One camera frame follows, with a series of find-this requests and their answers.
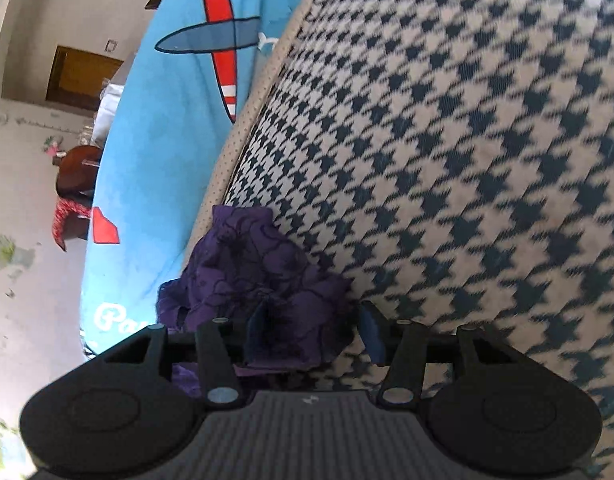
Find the purple floral garment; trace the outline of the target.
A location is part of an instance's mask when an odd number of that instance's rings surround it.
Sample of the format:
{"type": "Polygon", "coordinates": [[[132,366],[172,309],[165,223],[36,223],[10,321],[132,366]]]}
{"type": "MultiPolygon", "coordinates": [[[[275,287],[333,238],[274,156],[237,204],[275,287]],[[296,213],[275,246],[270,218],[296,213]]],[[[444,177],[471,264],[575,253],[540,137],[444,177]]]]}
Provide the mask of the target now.
{"type": "Polygon", "coordinates": [[[220,205],[185,270],[158,289],[156,313],[172,334],[226,318],[244,336],[239,376],[295,385],[353,341],[350,284],[311,263],[271,209],[220,205]]]}

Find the red patterned cloth on chair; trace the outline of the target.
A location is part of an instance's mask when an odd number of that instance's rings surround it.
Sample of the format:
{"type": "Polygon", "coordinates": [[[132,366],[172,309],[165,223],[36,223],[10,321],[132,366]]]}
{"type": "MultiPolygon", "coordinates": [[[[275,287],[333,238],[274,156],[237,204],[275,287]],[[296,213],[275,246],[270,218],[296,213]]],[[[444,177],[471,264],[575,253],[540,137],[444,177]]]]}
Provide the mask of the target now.
{"type": "Polygon", "coordinates": [[[68,240],[86,240],[89,232],[91,207],[70,198],[58,197],[54,207],[51,234],[54,243],[66,252],[68,240]]]}

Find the houndstooth sofa seat cover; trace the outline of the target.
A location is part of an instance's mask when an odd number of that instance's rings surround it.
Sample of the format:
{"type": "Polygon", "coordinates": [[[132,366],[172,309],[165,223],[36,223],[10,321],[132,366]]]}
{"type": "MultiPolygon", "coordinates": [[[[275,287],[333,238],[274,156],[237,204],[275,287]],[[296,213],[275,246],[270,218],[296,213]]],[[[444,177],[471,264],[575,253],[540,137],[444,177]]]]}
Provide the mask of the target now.
{"type": "Polygon", "coordinates": [[[216,162],[391,318],[497,325],[592,395],[614,479],[614,0],[305,0],[216,162]]]}

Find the white clothed dining table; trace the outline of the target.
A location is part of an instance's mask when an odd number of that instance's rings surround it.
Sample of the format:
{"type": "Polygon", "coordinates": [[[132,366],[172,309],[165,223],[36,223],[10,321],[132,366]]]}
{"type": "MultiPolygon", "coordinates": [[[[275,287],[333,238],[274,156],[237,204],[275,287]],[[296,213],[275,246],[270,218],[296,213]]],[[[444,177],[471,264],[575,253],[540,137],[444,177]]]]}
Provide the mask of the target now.
{"type": "Polygon", "coordinates": [[[135,58],[136,53],[129,55],[102,90],[99,108],[96,117],[94,117],[94,128],[92,129],[90,141],[91,144],[97,145],[98,148],[104,148],[104,144],[106,144],[117,106],[120,104],[121,96],[135,58]]]}

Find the blue printed sofa back cover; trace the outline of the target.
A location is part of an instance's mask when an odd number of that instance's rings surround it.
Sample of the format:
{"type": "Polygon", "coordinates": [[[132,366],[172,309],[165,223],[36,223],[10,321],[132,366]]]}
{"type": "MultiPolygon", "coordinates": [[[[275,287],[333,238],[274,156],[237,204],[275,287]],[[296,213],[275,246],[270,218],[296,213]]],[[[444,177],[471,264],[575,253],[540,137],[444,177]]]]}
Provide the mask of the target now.
{"type": "Polygon", "coordinates": [[[98,356],[156,320],[215,162],[301,0],[162,0],[106,136],[80,337],[98,356]]]}

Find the brown wooden door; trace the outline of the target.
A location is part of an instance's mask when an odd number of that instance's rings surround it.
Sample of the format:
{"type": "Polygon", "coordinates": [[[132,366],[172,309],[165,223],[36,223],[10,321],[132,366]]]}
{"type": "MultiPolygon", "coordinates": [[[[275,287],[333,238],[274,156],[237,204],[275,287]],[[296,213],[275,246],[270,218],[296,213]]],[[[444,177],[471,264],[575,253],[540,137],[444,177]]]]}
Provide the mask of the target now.
{"type": "Polygon", "coordinates": [[[101,92],[122,64],[117,58],[57,46],[46,101],[95,112],[101,92]]]}

